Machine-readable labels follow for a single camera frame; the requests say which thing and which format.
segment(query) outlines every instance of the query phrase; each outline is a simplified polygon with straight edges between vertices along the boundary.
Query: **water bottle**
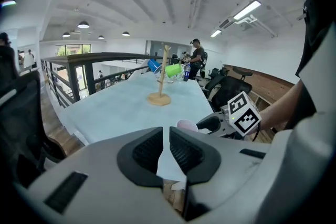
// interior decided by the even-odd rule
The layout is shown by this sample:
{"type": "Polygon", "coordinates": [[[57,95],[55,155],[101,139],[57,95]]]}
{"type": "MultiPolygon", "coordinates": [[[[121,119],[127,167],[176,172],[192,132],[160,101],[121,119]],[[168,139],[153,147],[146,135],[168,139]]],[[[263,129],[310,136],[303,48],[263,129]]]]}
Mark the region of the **water bottle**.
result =
{"type": "Polygon", "coordinates": [[[190,74],[190,70],[191,70],[190,65],[188,65],[188,66],[185,68],[183,81],[188,81],[188,79],[189,79],[189,74],[190,74]]]}

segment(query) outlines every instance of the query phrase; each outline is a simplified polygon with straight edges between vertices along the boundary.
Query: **cable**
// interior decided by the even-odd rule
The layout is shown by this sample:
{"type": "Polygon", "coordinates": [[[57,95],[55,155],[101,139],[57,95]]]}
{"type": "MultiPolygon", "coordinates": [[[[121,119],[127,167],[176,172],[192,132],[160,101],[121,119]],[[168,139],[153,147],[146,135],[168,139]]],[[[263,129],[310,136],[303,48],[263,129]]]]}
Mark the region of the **cable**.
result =
{"type": "Polygon", "coordinates": [[[257,138],[257,136],[258,136],[258,134],[259,134],[259,131],[260,131],[260,122],[258,123],[257,133],[256,133],[256,135],[254,136],[252,142],[254,142],[254,140],[257,138]]]}

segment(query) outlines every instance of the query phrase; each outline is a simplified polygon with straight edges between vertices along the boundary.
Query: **wooden base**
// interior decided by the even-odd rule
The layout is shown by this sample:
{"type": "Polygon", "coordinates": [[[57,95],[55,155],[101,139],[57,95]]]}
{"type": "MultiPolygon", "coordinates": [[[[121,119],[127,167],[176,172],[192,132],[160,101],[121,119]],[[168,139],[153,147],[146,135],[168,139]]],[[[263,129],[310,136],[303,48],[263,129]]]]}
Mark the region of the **wooden base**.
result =
{"type": "Polygon", "coordinates": [[[147,97],[148,102],[154,105],[167,105],[171,103],[171,98],[167,95],[162,93],[161,96],[158,92],[150,93],[150,95],[147,97]]]}

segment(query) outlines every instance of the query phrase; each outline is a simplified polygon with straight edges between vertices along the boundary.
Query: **desk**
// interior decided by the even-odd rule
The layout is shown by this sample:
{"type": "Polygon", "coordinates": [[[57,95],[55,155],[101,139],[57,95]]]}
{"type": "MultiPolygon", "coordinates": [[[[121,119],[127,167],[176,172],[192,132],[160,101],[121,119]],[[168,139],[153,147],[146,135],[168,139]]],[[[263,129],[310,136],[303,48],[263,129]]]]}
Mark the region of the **desk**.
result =
{"type": "Polygon", "coordinates": [[[166,106],[151,105],[146,99],[158,89],[154,74],[148,72],[86,97],[64,112],[89,143],[162,126],[164,149],[157,175],[185,181],[185,175],[169,149],[169,127],[176,126],[181,119],[197,123],[211,114],[212,109],[196,81],[165,83],[163,92],[172,99],[166,106]]]}

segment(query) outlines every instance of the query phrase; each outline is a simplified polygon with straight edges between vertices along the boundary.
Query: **green cup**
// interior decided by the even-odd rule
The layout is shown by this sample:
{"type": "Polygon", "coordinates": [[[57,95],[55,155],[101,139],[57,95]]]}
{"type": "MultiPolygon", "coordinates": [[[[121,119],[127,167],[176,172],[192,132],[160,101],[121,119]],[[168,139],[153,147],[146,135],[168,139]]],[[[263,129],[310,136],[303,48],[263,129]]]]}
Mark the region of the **green cup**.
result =
{"type": "Polygon", "coordinates": [[[166,66],[165,69],[166,74],[169,78],[171,78],[174,75],[177,75],[179,73],[181,73],[182,69],[179,63],[176,63],[174,65],[171,66],[166,66]]]}

